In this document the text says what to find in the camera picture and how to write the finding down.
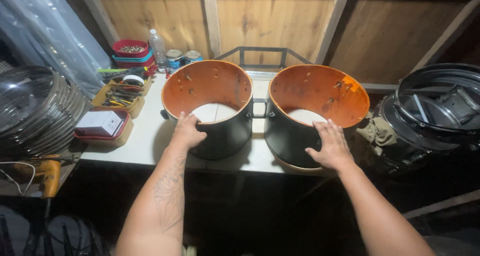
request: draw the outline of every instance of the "hand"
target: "hand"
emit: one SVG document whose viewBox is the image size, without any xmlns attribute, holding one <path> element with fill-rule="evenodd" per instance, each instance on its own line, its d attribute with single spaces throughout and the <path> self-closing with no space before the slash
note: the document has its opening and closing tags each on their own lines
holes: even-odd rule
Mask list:
<svg viewBox="0 0 480 256">
<path fill-rule="evenodd" d="M 330 119 L 328 123 L 313 121 L 312 124 L 320 134 L 321 150 L 317 152 L 312 148 L 306 148 L 305 151 L 316 162 L 337 172 L 355 165 L 341 126 L 337 126 Z"/>
<path fill-rule="evenodd" d="M 182 111 L 178 117 L 170 144 L 190 149 L 205 140 L 207 133 L 198 132 L 195 128 L 197 121 L 200 122 L 194 114 L 185 117 L 185 112 Z"/>
</svg>

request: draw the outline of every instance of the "paint can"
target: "paint can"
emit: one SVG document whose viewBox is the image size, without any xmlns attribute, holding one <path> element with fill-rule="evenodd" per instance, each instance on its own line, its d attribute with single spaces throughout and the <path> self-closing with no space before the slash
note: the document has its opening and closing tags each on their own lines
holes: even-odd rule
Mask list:
<svg viewBox="0 0 480 256">
<path fill-rule="evenodd" d="M 200 52 L 195 51 L 195 50 L 190 50 L 187 53 L 185 53 L 184 60 L 185 60 L 185 65 L 187 65 L 187 64 L 190 64 L 192 62 L 202 61 L 203 58 L 202 58 L 202 55 L 200 54 Z"/>
<path fill-rule="evenodd" d="M 185 64 L 183 60 L 183 54 L 180 50 L 169 50 L 166 53 L 166 62 L 168 64 L 170 73 L 177 71 L 177 69 Z"/>
</svg>

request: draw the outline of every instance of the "forearm tattoo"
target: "forearm tattoo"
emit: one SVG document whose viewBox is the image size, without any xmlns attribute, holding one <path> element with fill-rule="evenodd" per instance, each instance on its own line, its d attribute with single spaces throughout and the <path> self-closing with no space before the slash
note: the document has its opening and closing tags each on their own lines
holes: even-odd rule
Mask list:
<svg viewBox="0 0 480 256">
<path fill-rule="evenodd" d="M 185 208 L 185 192 L 183 191 L 183 177 L 187 153 L 177 155 L 175 163 L 160 178 L 153 187 L 155 203 L 160 215 L 163 232 L 183 220 Z"/>
</svg>

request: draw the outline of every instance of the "tattooed arm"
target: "tattooed arm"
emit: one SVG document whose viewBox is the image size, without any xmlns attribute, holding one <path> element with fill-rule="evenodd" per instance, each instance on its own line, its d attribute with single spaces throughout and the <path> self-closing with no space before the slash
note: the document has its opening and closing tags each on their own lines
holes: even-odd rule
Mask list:
<svg viewBox="0 0 480 256">
<path fill-rule="evenodd" d="M 170 144 L 131 206 L 118 238 L 118 256 L 182 254 L 185 159 L 207 137 L 195 129 L 197 121 L 184 112 L 178 117 Z"/>
</svg>

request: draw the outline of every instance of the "plastic sheet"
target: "plastic sheet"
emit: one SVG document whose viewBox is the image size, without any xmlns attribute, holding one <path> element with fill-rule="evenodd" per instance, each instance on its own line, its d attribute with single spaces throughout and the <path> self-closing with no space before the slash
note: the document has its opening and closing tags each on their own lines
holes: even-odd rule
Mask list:
<svg viewBox="0 0 480 256">
<path fill-rule="evenodd" d="M 103 86 L 111 60 L 65 0 L 0 0 L 0 22 L 22 64 L 53 68 L 89 99 Z"/>
</svg>

